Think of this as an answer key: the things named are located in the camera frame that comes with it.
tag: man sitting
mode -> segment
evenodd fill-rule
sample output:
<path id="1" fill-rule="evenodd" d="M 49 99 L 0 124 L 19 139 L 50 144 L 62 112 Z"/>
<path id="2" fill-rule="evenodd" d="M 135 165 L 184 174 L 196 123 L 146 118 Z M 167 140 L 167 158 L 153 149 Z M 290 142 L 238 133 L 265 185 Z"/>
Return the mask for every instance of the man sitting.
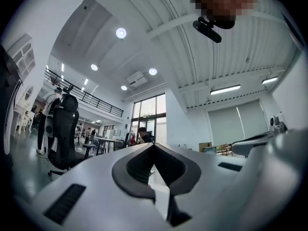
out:
<path id="1" fill-rule="evenodd" d="M 146 132 L 146 128 L 139 128 L 138 129 L 139 135 L 141 137 L 139 144 L 143 143 L 151 143 L 152 140 L 149 137 L 148 133 Z"/>

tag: fluorescent light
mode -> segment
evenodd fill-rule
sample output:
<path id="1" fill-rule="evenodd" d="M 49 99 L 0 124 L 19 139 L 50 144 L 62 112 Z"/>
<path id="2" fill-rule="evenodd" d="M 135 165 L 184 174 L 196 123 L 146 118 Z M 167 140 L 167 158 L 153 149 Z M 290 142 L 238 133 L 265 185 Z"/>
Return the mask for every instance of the fluorescent light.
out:
<path id="1" fill-rule="evenodd" d="M 94 71 L 97 71 L 97 70 L 98 70 L 98 67 L 97 67 L 95 64 L 92 64 L 92 65 L 91 65 L 91 68 L 92 68 Z"/>
<path id="2" fill-rule="evenodd" d="M 273 78 L 265 79 L 265 80 L 262 81 L 262 84 L 264 85 L 264 84 L 276 81 L 277 79 L 278 79 L 278 77 L 273 77 Z"/>
<path id="3" fill-rule="evenodd" d="M 227 91 L 231 91 L 231 90 L 237 90 L 241 87 L 241 85 L 237 85 L 237 86 L 233 86 L 233 87 L 226 87 L 226 88 L 222 88 L 222 89 L 217 89 L 217 90 L 213 90 L 210 92 L 211 95 L 215 95 L 215 94 L 219 94 L 219 93 L 223 93 L 223 92 L 227 92 Z"/>
<path id="4" fill-rule="evenodd" d="M 123 39 L 126 37 L 126 30 L 124 28 L 119 28 L 115 34 L 118 38 Z"/>
<path id="5" fill-rule="evenodd" d="M 151 68 L 149 70 L 150 75 L 156 75 L 157 74 L 157 70 L 155 68 Z"/>

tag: doorway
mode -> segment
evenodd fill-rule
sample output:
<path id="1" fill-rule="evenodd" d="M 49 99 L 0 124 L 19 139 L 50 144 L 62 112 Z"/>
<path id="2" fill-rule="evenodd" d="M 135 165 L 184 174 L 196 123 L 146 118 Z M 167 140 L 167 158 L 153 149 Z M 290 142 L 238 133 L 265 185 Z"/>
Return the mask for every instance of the doorway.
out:
<path id="1" fill-rule="evenodd" d="M 146 119 L 139 121 L 138 124 L 138 129 L 139 128 L 146 128 L 147 132 L 152 132 L 152 136 L 154 137 L 155 141 L 155 136 L 156 136 L 156 118 L 155 119 Z"/>

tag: ceiling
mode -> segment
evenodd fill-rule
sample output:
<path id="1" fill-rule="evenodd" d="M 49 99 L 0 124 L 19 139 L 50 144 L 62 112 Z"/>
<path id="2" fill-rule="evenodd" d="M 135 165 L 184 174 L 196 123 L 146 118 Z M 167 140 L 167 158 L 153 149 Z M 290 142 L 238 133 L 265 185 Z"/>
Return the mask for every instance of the ceiling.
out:
<path id="1" fill-rule="evenodd" d="M 90 79 L 89 83 L 105 85 L 122 98 L 162 84 L 164 80 L 159 73 L 149 74 L 154 66 L 133 35 L 128 32 L 124 40 L 116 36 L 119 27 L 118 20 L 98 2 L 84 0 L 64 25 L 51 54 L 82 74 L 83 79 Z M 91 64 L 99 66 L 99 70 L 93 71 Z M 148 81 L 140 88 L 130 87 L 126 79 L 137 71 Z M 122 85 L 128 91 L 123 92 Z"/>
<path id="2" fill-rule="evenodd" d="M 296 51 L 276 0 L 256 0 L 230 30 L 214 28 L 220 44 L 193 28 L 197 17 L 189 0 L 84 0 L 63 27 L 52 55 L 121 97 L 166 82 L 186 110 L 257 98 L 256 93 L 276 84 L 261 81 L 281 77 Z M 128 33 L 123 40 L 115 34 L 119 27 Z M 100 66 L 97 72 L 90 69 L 92 63 Z M 151 67 L 157 68 L 156 76 L 148 74 Z M 136 71 L 148 82 L 122 91 Z M 210 95 L 237 84 L 237 91 Z"/>
<path id="3" fill-rule="evenodd" d="M 76 71 L 76 69 L 64 65 L 64 72 L 62 72 L 61 67 L 62 67 L 62 62 L 54 58 L 52 55 L 50 55 L 48 60 L 49 70 L 51 70 L 60 77 L 63 75 L 66 81 L 74 84 L 79 88 L 84 87 L 87 93 L 92 93 L 96 88 L 97 84 L 94 81 L 88 81 L 87 84 L 84 85 L 86 77 L 81 73 L 79 73 L 78 71 Z"/>

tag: black office chair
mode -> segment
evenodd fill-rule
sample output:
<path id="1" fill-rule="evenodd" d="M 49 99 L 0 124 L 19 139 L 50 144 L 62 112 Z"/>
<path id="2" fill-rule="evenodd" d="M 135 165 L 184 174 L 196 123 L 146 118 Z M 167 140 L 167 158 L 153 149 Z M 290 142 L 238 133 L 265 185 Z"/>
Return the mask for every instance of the black office chair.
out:
<path id="1" fill-rule="evenodd" d="M 48 159 L 58 169 L 69 170 L 78 163 L 89 158 L 89 151 L 95 145 L 84 145 L 87 148 L 86 153 L 82 154 L 75 151 L 75 128 L 78 122 L 79 113 L 78 101 L 70 94 L 63 94 L 59 106 L 55 107 L 53 112 L 53 137 L 54 143 L 57 143 L 56 152 L 48 148 Z M 52 173 L 62 175 L 64 172 L 50 170 Z"/>

